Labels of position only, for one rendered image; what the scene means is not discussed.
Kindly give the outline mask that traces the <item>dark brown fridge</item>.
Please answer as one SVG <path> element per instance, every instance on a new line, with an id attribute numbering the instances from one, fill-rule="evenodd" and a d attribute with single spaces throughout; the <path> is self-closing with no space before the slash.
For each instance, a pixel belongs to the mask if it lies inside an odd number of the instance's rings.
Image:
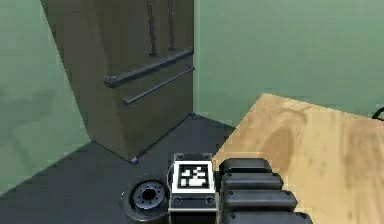
<path id="1" fill-rule="evenodd" d="M 90 139 L 134 163 L 193 110 L 193 72 L 124 106 L 130 98 L 193 66 L 193 55 L 117 88 L 105 76 L 194 49 L 194 0 L 152 0 L 157 56 L 151 57 L 146 0 L 40 0 Z"/>

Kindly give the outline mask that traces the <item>light wooden table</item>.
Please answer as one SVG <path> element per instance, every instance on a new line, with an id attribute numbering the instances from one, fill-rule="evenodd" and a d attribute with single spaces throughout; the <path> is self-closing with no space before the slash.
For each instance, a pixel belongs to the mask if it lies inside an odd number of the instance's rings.
<path id="1" fill-rule="evenodd" d="M 213 157 L 264 158 L 314 224 L 384 224 L 384 121 L 262 94 Z"/>

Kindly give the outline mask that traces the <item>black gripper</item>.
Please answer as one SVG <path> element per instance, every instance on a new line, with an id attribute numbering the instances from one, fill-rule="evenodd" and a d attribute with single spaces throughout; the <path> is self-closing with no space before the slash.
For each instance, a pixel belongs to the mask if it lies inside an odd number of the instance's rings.
<path id="1" fill-rule="evenodd" d="M 168 223 L 169 188 L 166 178 L 146 174 L 134 179 L 121 194 L 120 208 L 127 223 Z"/>

